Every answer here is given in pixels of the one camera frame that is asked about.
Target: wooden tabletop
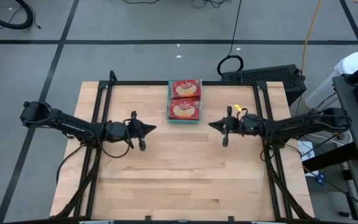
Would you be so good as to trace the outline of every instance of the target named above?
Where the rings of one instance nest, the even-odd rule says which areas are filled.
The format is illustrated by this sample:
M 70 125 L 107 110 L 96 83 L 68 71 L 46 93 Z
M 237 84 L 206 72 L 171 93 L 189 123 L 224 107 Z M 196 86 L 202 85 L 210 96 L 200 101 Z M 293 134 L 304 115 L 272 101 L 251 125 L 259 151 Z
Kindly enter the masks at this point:
M 98 82 L 84 82 L 75 116 L 91 121 Z M 290 117 L 282 83 L 268 83 L 274 119 Z M 274 220 L 265 162 L 259 154 L 258 136 L 232 134 L 222 147 L 221 134 L 208 126 L 226 115 L 228 105 L 238 104 L 256 114 L 251 86 L 203 86 L 203 120 L 200 124 L 170 124 L 165 118 L 167 86 L 113 86 L 108 119 L 122 121 L 136 110 L 138 119 L 157 129 L 145 138 L 147 149 L 135 149 L 121 159 L 104 154 L 98 174 L 92 219 L 144 220 Z M 263 95 L 262 108 L 265 106 Z M 289 145 L 297 147 L 296 141 Z M 68 140 L 65 156 L 79 142 Z M 104 143 L 110 154 L 126 150 L 123 142 Z M 281 150 L 289 191 L 313 216 L 311 200 L 299 154 L 289 147 Z M 66 161 L 60 173 L 51 215 L 67 204 L 78 188 L 85 150 Z M 277 188 L 281 216 L 282 195 Z M 85 214 L 88 191 L 81 214 Z

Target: yellow cable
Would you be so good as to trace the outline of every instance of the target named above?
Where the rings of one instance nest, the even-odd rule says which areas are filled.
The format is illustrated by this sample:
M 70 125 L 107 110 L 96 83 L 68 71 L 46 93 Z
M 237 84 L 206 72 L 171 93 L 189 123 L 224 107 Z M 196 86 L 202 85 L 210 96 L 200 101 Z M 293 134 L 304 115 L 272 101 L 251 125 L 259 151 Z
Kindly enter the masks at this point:
M 318 0 L 317 6 L 316 6 L 316 10 L 315 10 L 315 12 L 314 12 L 313 18 L 312 18 L 311 23 L 310 23 L 308 35 L 306 36 L 305 45 L 303 46 L 303 56 L 302 56 L 302 66 L 301 66 L 302 74 L 304 74 L 304 73 L 303 73 L 303 72 L 304 72 L 304 71 L 303 71 L 303 66 L 304 66 L 304 64 L 305 64 L 306 52 L 307 52 L 307 50 L 308 50 L 308 42 L 309 42 L 311 30 L 312 30 L 312 28 L 313 28 L 314 20 L 316 20 L 317 13 L 318 13 L 318 11 L 319 11 L 319 9 L 320 9 L 320 4 L 321 4 L 321 0 Z M 300 101 L 302 102 L 302 105 L 303 105 L 304 109 L 305 109 L 305 110 L 308 110 L 308 107 L 305 105 L 305 102 L 303 102 L 302 95 L 301 95 Z

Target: teal tray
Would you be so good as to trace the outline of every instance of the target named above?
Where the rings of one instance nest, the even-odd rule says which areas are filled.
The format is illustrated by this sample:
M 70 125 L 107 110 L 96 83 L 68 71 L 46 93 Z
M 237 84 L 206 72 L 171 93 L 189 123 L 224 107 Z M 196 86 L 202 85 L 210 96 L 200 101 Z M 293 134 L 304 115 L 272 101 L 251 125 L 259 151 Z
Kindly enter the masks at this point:
M 172 81 L 176 80 L 169 80 L 168 81 L 168 98 L 167 98 L 167 120 L 171 124 L 198 124 L 202 119 L 202 109 L 203 109 L 203 102 L 200 99 L 200 119 L 198 120 L 183 120 L 183 119 L 169 119 L 169 102 L 171 100 L 171 83 Z M 200 81 L 200 88 L 201 88 L 201 96 L 203 94 L 203 81 Z

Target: red snack box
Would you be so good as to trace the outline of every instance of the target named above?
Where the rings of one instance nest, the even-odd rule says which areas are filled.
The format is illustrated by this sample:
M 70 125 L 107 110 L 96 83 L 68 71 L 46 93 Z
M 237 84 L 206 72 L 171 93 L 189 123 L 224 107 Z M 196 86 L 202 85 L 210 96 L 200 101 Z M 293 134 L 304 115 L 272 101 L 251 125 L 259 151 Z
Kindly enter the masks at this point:
M 200 102 L 195 100 L 171 100 L 169 119 L 200 119 Z
M 199 100 L 201 96 L 201 80 L 172 81 L 171 98 L 191 98 Z

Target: cracker box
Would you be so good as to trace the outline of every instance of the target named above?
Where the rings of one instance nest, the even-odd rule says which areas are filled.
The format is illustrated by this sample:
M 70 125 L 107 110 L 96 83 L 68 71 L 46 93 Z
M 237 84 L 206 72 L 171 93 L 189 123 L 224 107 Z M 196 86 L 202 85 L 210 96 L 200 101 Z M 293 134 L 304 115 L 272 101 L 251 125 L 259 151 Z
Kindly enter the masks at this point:
M 171 98 L 191 98 L 199 100 L 201 97 L 201 80 L 178 80 L 172 81 Z
M 200 102 L 196 100 L 171 100 L 169 119 L 199 120 Z

